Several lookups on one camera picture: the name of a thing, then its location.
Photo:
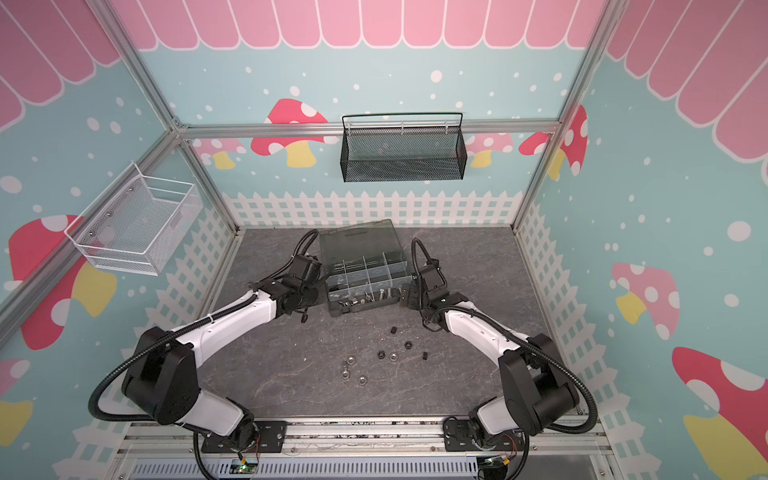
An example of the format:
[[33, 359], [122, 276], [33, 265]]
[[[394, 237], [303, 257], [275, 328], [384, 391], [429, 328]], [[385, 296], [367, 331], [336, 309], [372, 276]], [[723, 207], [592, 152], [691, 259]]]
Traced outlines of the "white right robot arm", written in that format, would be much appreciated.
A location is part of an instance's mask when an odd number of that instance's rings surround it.
[[480, 311], [468, 297], [451, 293], [435, 262], [416, 270], [404, 301], [420, 313], [425, 328], [464, 339], [498, 367], [502, 396], [469, 414], [475, 441], [489, 441], [513, 431], [535, 436], [546, 429], [581, 434], [593, 428], [592, 417], [578, 426], [559, 422], [580, 403], [580, 389], [548, 336], [531, 337], [509, 329]]

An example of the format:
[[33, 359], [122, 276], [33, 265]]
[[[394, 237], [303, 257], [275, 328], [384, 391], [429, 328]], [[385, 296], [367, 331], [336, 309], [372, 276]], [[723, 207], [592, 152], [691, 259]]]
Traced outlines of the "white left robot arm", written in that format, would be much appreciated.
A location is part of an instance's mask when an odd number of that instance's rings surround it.
[[254, 415], [202, 388], [198, 370], [255, 328], [283, 315], [305, 314], [318, 300], [321, 283], [321, 263], [299, 255], [285, 274], [251, 283], [237, 300], [195, 324], [146, 331], [135, 350], [145, 355], [127, 368], [122, 393], [160, 425], [178, 425], [245, 448], [258, 439]]

